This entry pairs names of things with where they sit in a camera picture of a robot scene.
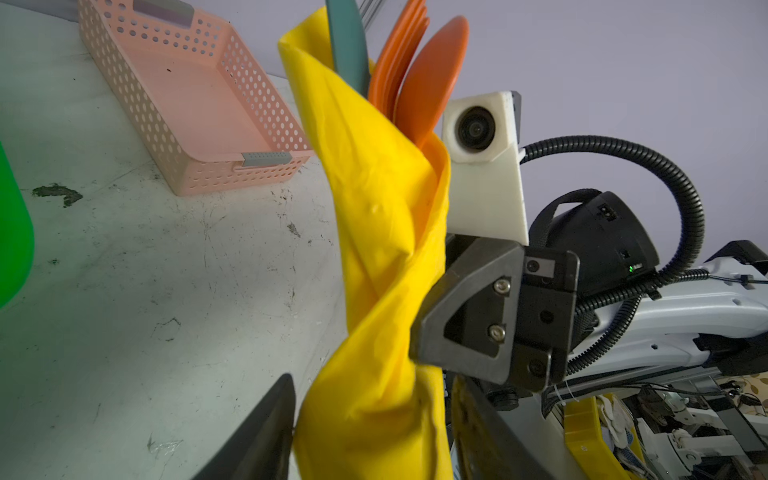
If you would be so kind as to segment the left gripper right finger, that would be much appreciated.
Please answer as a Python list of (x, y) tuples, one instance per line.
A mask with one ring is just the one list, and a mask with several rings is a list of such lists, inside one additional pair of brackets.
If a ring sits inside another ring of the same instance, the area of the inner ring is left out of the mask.
[(471, 379), (455, 377), (451, 422), (462, 479), (551, 479)]

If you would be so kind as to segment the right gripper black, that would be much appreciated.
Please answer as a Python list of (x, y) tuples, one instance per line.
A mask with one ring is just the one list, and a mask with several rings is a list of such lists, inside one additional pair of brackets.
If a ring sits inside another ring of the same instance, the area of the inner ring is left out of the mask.
[(410, 359), (530, 392), (561, 382), (579, 267), (571, 251), (448, 237), (446, 270), (411, 327)]

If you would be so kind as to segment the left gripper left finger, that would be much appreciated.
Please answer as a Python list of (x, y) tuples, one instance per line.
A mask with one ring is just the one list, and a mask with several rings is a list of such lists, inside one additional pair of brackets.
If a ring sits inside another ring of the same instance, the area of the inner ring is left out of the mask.
[(286, 479), (295, 408), (293, 379), (285, 373), (194, 479)]

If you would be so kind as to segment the yellow paper napkin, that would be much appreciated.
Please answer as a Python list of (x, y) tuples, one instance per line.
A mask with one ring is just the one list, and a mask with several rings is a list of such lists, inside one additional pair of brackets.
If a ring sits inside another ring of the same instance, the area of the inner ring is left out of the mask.
[(309, 387), (293, 452), (305, 479), (449, 479), (441, 369), (409, 356), (415, 317), (445, 270), (451, 162), (416, 147), (333, 69), (319, 9), (278, 43), (333, 196), (347, 337)]

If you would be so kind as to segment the orange plastic spoon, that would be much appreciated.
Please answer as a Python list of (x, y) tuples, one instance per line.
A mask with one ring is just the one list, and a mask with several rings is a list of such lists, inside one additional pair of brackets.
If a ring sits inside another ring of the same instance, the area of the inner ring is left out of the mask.
[(395, 125), (417, 148), (433, 132), (459, 77), (469, 42), (469, 22), (455, 16), (420, 50), (403, 81)]

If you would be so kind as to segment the orange plastic fork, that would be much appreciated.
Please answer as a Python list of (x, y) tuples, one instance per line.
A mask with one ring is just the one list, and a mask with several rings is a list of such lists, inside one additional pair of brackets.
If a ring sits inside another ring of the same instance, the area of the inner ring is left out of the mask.
[(398, 92), (429, 23), (426, 1), (409, 0), (375, 64), (367, 98), (389, 120), (394, 119)]

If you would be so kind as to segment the teal plastic knife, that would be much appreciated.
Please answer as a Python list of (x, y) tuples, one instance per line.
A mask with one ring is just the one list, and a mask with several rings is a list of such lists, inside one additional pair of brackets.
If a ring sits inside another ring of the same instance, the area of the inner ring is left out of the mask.
[(334, 70), (361, 96), (368, 95), (370, 71), (364, 26), (354, 0), (326, 0)]

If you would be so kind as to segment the pink plastic basket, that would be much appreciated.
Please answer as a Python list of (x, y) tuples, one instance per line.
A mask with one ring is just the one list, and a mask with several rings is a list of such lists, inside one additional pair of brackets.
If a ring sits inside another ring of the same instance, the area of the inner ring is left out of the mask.
[(83, 0), (81, 39), (170, 189), (289, 180), (301, 124), (226, 20), (184, 1)]

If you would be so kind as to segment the green plastic basket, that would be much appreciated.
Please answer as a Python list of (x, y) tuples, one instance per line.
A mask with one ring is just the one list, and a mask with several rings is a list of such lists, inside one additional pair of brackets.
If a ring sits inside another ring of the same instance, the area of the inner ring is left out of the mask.
[(27, 206), (1, 148), (1, 306), (21, 290), (31, 270), (35, 240)]

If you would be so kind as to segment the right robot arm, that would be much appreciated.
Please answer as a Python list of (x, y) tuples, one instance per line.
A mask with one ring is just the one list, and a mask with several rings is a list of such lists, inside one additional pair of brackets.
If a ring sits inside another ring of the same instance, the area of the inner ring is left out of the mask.
[[(595, 135), (541, 140), (473, 127), (452, 134), (454, 184), (469, 217), (449, 230), (446, 271), (411, 328), (410, 357), (471, 378), (497, 409), (539, 394), (555, 404), (616, 387), (664, 390), (710, 373), (767, 367), (767, 258), (733, 242), (695, 265), (705, 233), (700, 197), (662, 154)], [(661, 265), (631, 209), (615, 194), (569, 192), (532, 226), (512, 230), (520, 167), (557, 154), (631, 162), (670, 191), (681, 220)]]

